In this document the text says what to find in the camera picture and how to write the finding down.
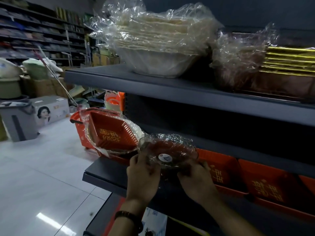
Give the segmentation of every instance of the white box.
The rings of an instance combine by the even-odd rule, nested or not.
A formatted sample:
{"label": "white box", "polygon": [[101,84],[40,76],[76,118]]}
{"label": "white box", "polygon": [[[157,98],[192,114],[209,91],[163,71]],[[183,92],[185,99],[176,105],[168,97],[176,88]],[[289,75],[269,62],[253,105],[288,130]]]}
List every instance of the white box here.
{"label": "white box", "polygon": [[43,127],[70,116],[68,99],[59,96],[43,96],[31,99],[35,107],[37,126]]}

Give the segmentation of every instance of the black hair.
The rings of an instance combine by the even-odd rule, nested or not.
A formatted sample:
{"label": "black hair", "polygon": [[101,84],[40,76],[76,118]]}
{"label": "black hair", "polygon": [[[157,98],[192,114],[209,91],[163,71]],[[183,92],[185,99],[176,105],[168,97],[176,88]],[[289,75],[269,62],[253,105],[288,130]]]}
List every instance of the black hair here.
{"label": "black hair", "polygon": [[46,109],[47,112],[48,112],[48,114],[50,114],[49,108],[46,107],[46,106],[42,106],[42,107],[40,107],[40,108],[38,109],[38,111],[37,111],[37,117],[38,117],[38,118],[42,118],[41,113],[42,113],[42,111],[43,111],[44,109]]}

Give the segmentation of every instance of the gray trash can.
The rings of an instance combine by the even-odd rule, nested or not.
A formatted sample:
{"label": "gray trash can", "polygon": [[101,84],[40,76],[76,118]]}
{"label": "gray trash can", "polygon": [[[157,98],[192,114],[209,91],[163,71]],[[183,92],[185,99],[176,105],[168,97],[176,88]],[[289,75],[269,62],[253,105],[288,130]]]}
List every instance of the gray trash can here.
{"label": "gray trash can", "polygon": [[13,142],[35,139],[38,136],[35,109],[30,100],[0,103],[0,114]]}

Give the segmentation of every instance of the forearm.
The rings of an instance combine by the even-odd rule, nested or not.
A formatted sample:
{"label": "forearm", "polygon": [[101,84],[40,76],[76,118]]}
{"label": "forearm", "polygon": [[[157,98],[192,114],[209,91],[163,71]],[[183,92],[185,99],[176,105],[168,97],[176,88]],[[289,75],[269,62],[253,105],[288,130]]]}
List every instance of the forearm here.
{"label": "forearm", "polygon": [[221,199],[215,202],[207,202],[205,210],[211,214],[227,236],[264,236],[237,212],[228,207]]}
{"label": "forearm", "polygon": [[[120,207],[120,210],[127,211],[142,219],[146,205],[136,200],[126,200]],[[115,220],[108,236],[132,236],[138,235],[137,228],[131,219],[119,217]]]}

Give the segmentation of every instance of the picture of woman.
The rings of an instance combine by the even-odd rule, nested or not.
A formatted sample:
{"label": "picture of woman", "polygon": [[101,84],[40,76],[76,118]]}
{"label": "picture of woman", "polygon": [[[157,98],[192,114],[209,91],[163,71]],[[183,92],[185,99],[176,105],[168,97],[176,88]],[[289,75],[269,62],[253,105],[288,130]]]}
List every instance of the picture of woman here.
{"label": "picture of woman", "polygon": [[40,127],[45,126],[50,120],[50,110],[48,107],[43,106],[38,109],[37,117],[39,118],[38,125]]}

